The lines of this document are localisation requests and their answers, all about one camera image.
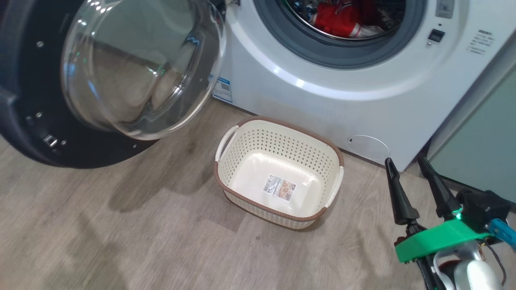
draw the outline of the beige basket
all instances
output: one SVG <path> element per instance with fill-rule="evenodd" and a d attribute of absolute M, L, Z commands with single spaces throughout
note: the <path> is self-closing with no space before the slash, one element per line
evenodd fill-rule
<path fill-rule="evenodd" d="M 215 178 L 236 205 L 303 229 L 333 202 L 344 161 L 330 141 L 291 124 L 252 117 L 231 128 L 215 156 Z"/>

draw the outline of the blue and white sticker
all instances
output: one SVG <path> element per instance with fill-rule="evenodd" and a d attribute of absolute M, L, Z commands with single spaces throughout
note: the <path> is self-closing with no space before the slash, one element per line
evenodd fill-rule
<path fill-rule="evenodd" d="M 213 89 L 213 96 L 226 102 L 233 102 L 231 96 L 231 82 L 225 78 L 218 78 L 215 88 Z"/>

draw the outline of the brown basket rim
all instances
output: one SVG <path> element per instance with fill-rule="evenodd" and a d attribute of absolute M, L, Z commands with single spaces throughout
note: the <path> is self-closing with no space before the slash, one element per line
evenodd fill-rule
<path fill-rule="evenodd" d="M 295 125 L 292 125 L 290 123 L 287 123 L 287 122 L 283 122 L 283 121 L 279 121 L 279 120 L 276 120 L 276 119 L 273 119 L 273 118 L 269 118 L 269 117 L 262 117 L 262 116 L 254 116 L 254 117 L 249 117 L 249 118 L 245 118 L 243 119 L 242 121 L 240 121 L 237 125 L 239 127 L 241 127 L 242 125 L 244 125 L 245 123 L 248 123 L 248 122 L 251 122 L 251 121 L 257 121 L 257 120 L 260 120 L 260 121 L 266 121 L 266 122 L 270 122 L 270 123 L 274 123 L 274 124 L 277 124 L 277 125 L 280 125 L 280 126 L 284 126 L 284 127 L 287 127 L 287 128 L 290 128 L 290 129 L 293 129 L 293 130 L 296 130 L 296 131 L 299 131 L 305 135 L 308 135 L 314 139 L 317 139 L 323 143 L 325 143 L 326 145 L 330 146 L 331 149 L 333 149 L 335 151 L 335 153 L 337 154 L 337 157 L 338 157 L 338 163 L 340 166 L 344 166 L 344 158 L 342 157 L 342 154 L 340 152 L 340 150 L 337 148 L 337 146 L 335 146 L 330 140 L 328 139 L 325 139 L 325 138 L 322 138 L 318 135 L 315 135 L 313 134 L 312 132 L 309 132 L 303 128 L 300 128 L 298 126 L 295 126 Z M 230 189 L 228 186 L 226 186 L 222 180 L 220 179 L 220 176 L 219 176 L 219 163 L 215 161 L 215 168 L 214 168 L 214 176 L 215 176 L 215 180 L 217 181 L 217 183 L 219 184 L 220 187 L 222 187 L 223 190 L 231 193 L 232 195 L 234 195 L 235 197 L 251 204 L 251 205 L 254 205 L 264 211 L 267 211 L 267 212 L 270 212 L 272 214 L 275 214 L 277 216 L 280 216 L 280 217 L 283 217 L 283 218 L 287 218 L 287 219 L 291 219 L 291 220 L 294 220 L 294 221 L 299 221 L 299 222 L 306 222 L 306 221 L 312 221 L 312 220 L 315 220 L 319 217 L 321 217 L 325 212 L 326 210 L 328 209 L 327 207 L 323 207 L 321 208 L 321 210 L 319 210 L 319 212 L 317 212 L 316 214 L 310 216 L 310 217 L 296 217 L 296 216 L 291 216 L 291 215 L 288 215 L 288 214 L 285 214 L 285 213 L 282 213 L 282 212 L 279 212 L 279 211 L 276 211 L 276 210 L 273 210 L 267 206 L 264 206 L 262 204 L 259 204 L 255 201 L 252 201 L 244 196 L 242 196 L 241 194 L 235 192 L 234 190 Z"/>

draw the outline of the open washing machine door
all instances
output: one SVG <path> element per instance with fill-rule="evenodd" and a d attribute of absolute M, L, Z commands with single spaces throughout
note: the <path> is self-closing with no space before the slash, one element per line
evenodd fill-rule
<path fill-rule="evenodd" d="M 1 134 L 49 165 L 111 165 L 180 129 L 225 52 L 208 0 L 24 0 L 2 11 Z"/>

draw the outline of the sticker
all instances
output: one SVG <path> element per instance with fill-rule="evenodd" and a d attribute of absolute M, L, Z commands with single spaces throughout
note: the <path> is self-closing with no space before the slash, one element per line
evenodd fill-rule
<path fill-rule="evenodd" d="M 294 183 L 271 174 L 263 187 L 263 192 L 290 201 L 295 189 Z"/>
<path fill-rule="evenodd" d="M 231 96 L 231 82 L 222 77 L 218 78 L 215 88 L 213 89 L 213 96 L 232 103 L 233 97 Z"/>
<path fill-rule="evenodd" d="M 436 16 L 451 19 L 455 0 L 437 0 Z"/>
<path fill-rule="evenodd" d="M 479 29 L 466 50 L 474 54 L 484 55 L 487 49 L 493 45 L 493 41 L 494 38 L 491 32 Z"/>

